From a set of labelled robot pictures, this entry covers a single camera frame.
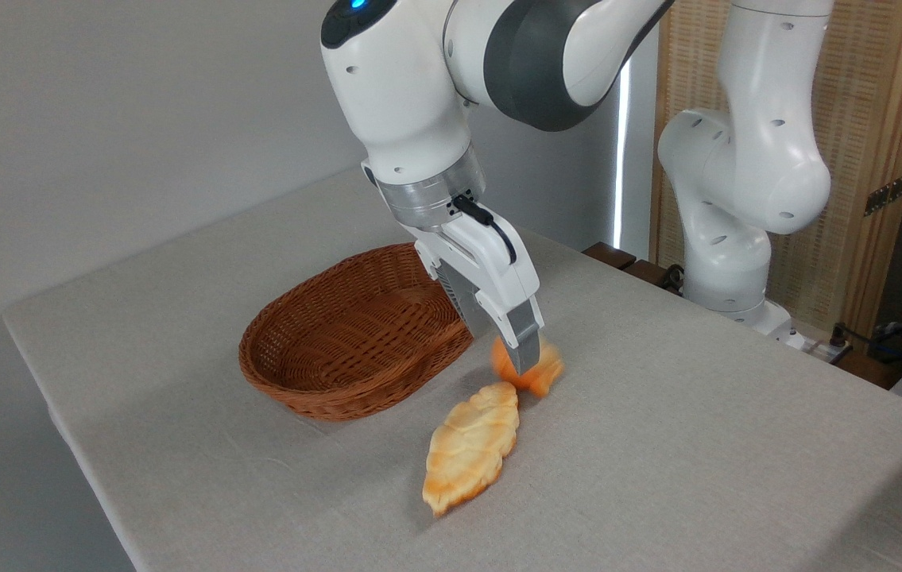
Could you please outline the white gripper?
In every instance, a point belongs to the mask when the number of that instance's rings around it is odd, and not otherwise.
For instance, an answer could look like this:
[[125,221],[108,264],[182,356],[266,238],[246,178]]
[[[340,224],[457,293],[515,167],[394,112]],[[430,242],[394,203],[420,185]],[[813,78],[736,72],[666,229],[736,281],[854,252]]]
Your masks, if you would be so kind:
[[472,337],[498,334],[520,376],[540,361],[544,326],[536,300],[540,281],[519,233],[505,218],[492,224],[458,214],[447,223],[416,228],[423,264],[437,276]]

